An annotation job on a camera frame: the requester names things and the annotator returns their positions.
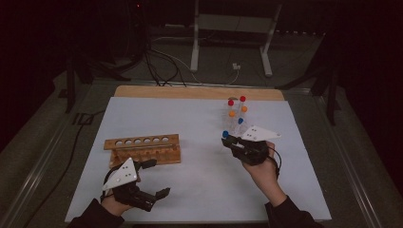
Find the white paper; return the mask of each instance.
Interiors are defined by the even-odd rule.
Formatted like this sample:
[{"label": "white paper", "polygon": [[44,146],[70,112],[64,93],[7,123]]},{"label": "white paper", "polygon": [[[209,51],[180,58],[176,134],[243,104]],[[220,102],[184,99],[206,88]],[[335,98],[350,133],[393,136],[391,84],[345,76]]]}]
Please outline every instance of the white paper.
[{"label": "white paper", "polygon": [[[267,199],[240,161],[221,143],[223,100],[111,98],[67,212],[80,216],[102,192],[110,151],[107,139],[179,134],[182,163],[140,170],[138,186],[150,194],[171,187],[151,212],[132,209],[126,221],[220,223],[266,221]],[[247,101],[246,121],[281,134],[273,139],[282,158],[279,183],[300,210],[331,219],[287,102]]]}]

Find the wire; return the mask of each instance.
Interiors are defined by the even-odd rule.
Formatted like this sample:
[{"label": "wire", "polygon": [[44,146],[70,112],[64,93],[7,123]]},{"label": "wire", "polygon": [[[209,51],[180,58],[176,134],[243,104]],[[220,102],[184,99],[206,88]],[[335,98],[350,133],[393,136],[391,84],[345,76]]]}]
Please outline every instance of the wire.
[{"label": "wire", "polygon": [[[95,116],[97,116],[97,115],[99,115],[99,114],[101,114],[101,113],[103,113],[103,112],[105,112],[105,111],[103,110],[103,111],[99,111],[99,112],[96,112],[96,113],[93,113],[93,114],[87,114],[87,115],[89,115],[89,117],[84,121],[84,123],[86,123],[86,122],[89,121],[90,119],[93,119]],[[67,173],[68,169],[70,168],[71,163],[72,163],[72,161],[73,161],[73,157],[74,157],[74,154],[75,154],[75,148],[76,148],[76,146],[77,146],[77,142],[78,142],[80,133],[81,133],[81,131],[83,130],[84,126],[85,126],[85,125],[82,124],[82,125],[80,126],[79,130],[77,131],[77,134],[76,134],[75,139],[74,139],[74,144],[73,144],[72,149],[71,149],[70,158],[68,159],[67,166],[66,166],[65,170],[63,171],[62,176],[60,176],[59,180],[58,180],[58,181],[56,182],[56,184],[50,189],[50,191],[49,191],[48,194],[45,196],[45,198],[42,200],[42,202],[35,208],[35,210],[33,211],[33,213],[30,215],[29,219],[27,220],[27,222],[24,224],[24,226],[23,226],[24,228],[26,228],[26,227],[29,226],[29,223],[32,221],[32,219],[35,217],[35,215],[38,213],[38,211],[41,209],[41,207],[45,204],[45,202],[47,202],[47,200],[49,199],[49,197],[53,194],[53,192],[54,192],[54,191],[56,190],[56,188],[59,186],[60,182],[63,180],[63,177],[66,175],[66,173]]]},{"label": "wire", "polygon": [[225,84],[225,86],[230,86],[230,85],[233,84],[235,81],[237,81],[238,76],[240,76],[240,70],[239,70],[239,69],[237,69],[237,76],[235,76],[235,79],[234,79],[231,83]]},{"label": "wire", "polygon": [[279,169],[281,168],[281,163],[282,163],[281,156],[279,155],[278,151],[275,150],[275,148],[272,148],[272,147],[270,147],[270,146],[268,146],[268,147],[269,147],[269,149],[272,149],[272,150],[278,155],[278,159],[279,159],[278,171],[279,171]]},{"label": "wire", "polygon": [[156,51],[156,52],[159,52],[159,53],[161,53],[161,54],[163,54],[163,55],[169,56],[169,57],[171,57],[172,59],[175,59],[176,61],[178,61],[178,62],[180,62],[181,64],[183,64],[187,69],[189,69],[189,72],[190,72],[190,74],[192,75],[193,79],[194,79],[196,82],[198,82],[199,84],[203,85],[203,83],[202,83],[201,81],[199,81],[199,80],[196,78],[196,76],[195,76],[195,75],[193,74],[193,72],[190,70],[190,67],[189,67],[184,61],[182,61],[181,59],[179,59],[179,58],[177,58],[177,57],[175,57],[175,56],[172,56],[172,55],[163,53],[163,52],[161,52],[161,51],[159,51],[159,50],[156,50],[156,49],[153,49],[153,50]]},{"label": "wire", "polygon": [[174,74],[172,77],[170,77],[169,79],[167,79],[167,80],[164,82],[163,86],[164,86],[165,84],[168,84],[169,81],[175,79],[175,77],[178,76],[178,74],[179,74],[180,77],[181,77],[181,81],[182,81],[183,85],[186,87],[186,84],[184,83],[184,80],[183,80],[183,76],[182,76],[181,70],[178,68],[178,65],[177,65],[177,64],[175,63],[175,61],[173,60],[173,58],[172,58],[173,56],[168,55],[168,54],[165,54],[165,53],[160,52],[160,51],[155,50],[155,49],[151,49],[151,51],[162,55],[163,57],[158,56],[158,55],[157,55],[157,57],[160,57],[160,58],[163,58],[163,59],[167,60],[167,61],[170,62],[170,63],[175,67],[175,69],[176,69],[175,74]]}]

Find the wooden test tube rack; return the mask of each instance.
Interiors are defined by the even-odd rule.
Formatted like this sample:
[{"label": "wooden test tube rack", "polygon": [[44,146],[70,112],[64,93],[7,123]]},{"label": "wooden test tube rack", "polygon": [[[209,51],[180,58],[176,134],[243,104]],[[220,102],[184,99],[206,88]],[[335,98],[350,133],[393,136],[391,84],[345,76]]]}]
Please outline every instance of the wooden test tube rack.
[{"label": "wooden test tube rack", "polygon": [[124,163],[157,160],[157,164],[181,162],[179,135],[158,135],[105,140],[104,150],[112,150],[109,167]]}]

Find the sleeve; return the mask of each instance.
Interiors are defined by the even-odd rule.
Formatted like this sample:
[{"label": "sleeve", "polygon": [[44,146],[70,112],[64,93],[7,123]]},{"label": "sleeve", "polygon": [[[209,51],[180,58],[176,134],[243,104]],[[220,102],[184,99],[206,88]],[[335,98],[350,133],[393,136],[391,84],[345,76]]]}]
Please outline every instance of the sleeve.
[{"label": "sleeve", "polygon": [[270,228],[323,228],[311,214],[300,211],[289,197],[277,207],[266,203]]},{"label": "sleeve", "polygon": [[74,218],[67,228],[117,228],[125,220],[110,214],[96,199],[93,199],[85,212]]}]

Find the plug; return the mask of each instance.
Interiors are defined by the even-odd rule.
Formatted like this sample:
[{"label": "plug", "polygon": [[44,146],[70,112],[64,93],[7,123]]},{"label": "plug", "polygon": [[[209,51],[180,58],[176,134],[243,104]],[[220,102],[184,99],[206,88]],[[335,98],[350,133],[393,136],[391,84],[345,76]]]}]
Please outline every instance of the plug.
[{"label": "plug", "polygon": [[240,64],[239,63],[233,63],[232,68],[233,69],[240,69]]}]

